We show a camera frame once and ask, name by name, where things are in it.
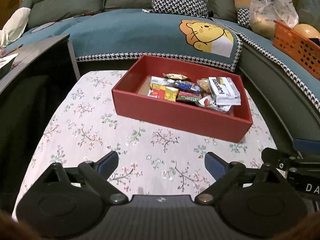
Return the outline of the silver white snack packet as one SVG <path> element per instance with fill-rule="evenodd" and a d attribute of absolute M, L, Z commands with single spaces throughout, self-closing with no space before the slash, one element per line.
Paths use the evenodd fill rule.
<path fill-rule="evenodd" d="M 241 105 L 240 92 L 230 77 L 208 77 L 208 83 L 217 105 Z"/>

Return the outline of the clear egg waffle packet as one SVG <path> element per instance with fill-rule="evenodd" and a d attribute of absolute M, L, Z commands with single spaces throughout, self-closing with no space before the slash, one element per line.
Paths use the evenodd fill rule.
<path fill-rule="evenodd" d="M 204 92 L 210 93 L 210 87 L 209 87 L 208 79 L 199 79 L 199 80 L 197 80 L 197 84 L 201 87 L 201 89 Z"/>

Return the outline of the white red snack packet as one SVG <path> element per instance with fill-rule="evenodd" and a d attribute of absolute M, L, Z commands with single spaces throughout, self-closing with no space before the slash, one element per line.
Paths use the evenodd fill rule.
<path fill-rule="evenodd" d="M 206 108 L 213 109 L 218 112 L 228 112 L 232 109 L 232 105 L 217 105 L 212 95 L 205 96 L 201 99 L 202 105 Z"/>

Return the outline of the red spicy strip packet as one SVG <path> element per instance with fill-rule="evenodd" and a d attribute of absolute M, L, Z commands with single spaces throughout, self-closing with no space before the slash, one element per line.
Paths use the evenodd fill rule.
<path fill-rule="evenodd" d="M 201 94 L 189 93 L 182 90 L 179 91 L 176 97 L 176 101 L 181 101 L 181 102 L 198 102 L 201 99 L 202 99 Z"/>

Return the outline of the blue wafer biscuit packet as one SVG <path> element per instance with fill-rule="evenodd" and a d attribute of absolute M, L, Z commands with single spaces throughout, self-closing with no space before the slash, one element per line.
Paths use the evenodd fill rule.
<path fill-rule="evenodd" d="M 189 93 L 200 93 L 201 87 L 189 81 L 176 80 L 173 86 L 179 90 L 187 91 Z"/>

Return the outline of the red yellow Trolli packet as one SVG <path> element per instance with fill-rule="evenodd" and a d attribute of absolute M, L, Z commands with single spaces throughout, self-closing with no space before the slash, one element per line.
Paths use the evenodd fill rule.
<path fill-rule="evenodd" d="M 179 93 L 179 90 L 174 87 L 168 87 L 154 83 L 149 84 L 149 87 L 150 89 L 147 96 L 156 99 L 175 102 Z"/>

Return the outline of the blue coconut snack packet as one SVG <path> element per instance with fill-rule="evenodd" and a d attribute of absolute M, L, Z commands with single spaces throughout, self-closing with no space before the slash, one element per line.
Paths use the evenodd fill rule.
<path fill-rule="evenodd" d="M 163 77 L 152 76 L 150 80 L 150 85 L 160 85 L 160 86 L 175 86 L 176 80 L 166 79 Z"/>

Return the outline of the gold foil snack packet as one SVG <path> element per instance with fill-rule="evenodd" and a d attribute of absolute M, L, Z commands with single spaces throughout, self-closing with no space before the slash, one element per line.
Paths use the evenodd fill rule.
<path fill-rule="evenodd" d="M 173 79 L 173 80 L 188 80 L 188 77 L 182 74 L 174 74 L 174 73 L 163 73 L 163 76 L 167 79 Z"/>

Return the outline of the dark green sofa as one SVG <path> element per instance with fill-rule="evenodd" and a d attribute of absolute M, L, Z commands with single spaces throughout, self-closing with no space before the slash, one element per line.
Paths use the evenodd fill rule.
<path fill-rule="evenodd" d="M 30 29 L 46 28 L 69 18 L 94 16 L 105 12 L 104 0 L 24 0 L 23 5 L 30 11 L 23 34 Z M 259 90 L 288 134 L 293 139 L 318 140 L 319 106 L 314 106 L 278 65 L 255 56 L 247 45 L 242 46 L 242 51 L 248 55 L 250 63 L 258 64 L 262 69 L 254 73 L 245 66 L 245 60 L 239 60 L 235 71 L 240 70 Z M 131 60 L 135 59 L 108 61 L 118 61 L 122 66 L 126 66 Z"/>

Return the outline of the floral tablecloth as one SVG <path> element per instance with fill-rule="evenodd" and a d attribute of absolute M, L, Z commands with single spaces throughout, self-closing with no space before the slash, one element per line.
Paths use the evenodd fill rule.
<path fill-rule="evenodd" d="M 263 163 L 262 150 L 276 147 L 253 100 L 249 100 L 253 125 L 239 143 L 118 116 L 111 90 L 123 75 L 122 70 L 93 71 L 74 85 L 44 130 L 19 198 L 51 163 L 76 167 L 111 151 L 119 154 L 119 165 L 109 182 L 127 196 L 195 197 L 214 182 L 204 166 L 207 152 L 258 168 Z"/>

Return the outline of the red rectangular box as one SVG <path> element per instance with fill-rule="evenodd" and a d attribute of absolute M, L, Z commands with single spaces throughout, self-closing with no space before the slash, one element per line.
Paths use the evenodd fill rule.
<path fill-rule="evenodd" d="M 148 77 L 168 73 L 186 75 L 193 82 L 211 76 L 230 77 L 240 92 L 241 105 L 228 115 L 139 94 Z M 144 55 L 112 88 L 112 97 L 118 115 L 230 142 L 242 140 L 253 124 L 240 76 L 184 61 Z"/>

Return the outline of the orange plastic basket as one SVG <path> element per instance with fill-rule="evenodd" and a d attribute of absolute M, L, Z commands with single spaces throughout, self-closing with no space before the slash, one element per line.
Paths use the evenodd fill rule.
<path fill-rule="evenodd" d="M 319 31 L 309 24 L 294 28 L 274 21 L 273 46 L 300 64 L 314 78 L 319 79 Z"/>

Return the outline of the white plastic bag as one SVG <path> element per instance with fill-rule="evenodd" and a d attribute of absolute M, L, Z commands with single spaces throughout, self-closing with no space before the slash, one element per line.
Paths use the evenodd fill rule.
<path fill-rule="evenodd" d="M 254 33 L 273 40 L 276 21 L 291 28 L 299 23 L 292 0 L 251 0 L 249 25 Z"/>

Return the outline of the teal lion sofa cover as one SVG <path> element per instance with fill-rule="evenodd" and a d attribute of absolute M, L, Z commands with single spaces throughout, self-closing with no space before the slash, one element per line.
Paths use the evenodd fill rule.
<path fill-rule="evenodd" d="M 257 73 L 262 67 L 248 61 L 248 55 L 242 51 L 242 46 L 247 45 L 255 56 L 278 65 L 314 106 L 319 106 L 318 80 L 271 41 L 229 21 L 121 9 L 30 29 L 9 49 L 62 34 L 70 36 L 80 62 L 152 55 L 233 72 L 239 60 L 245 60 L 245 66 Z"/>

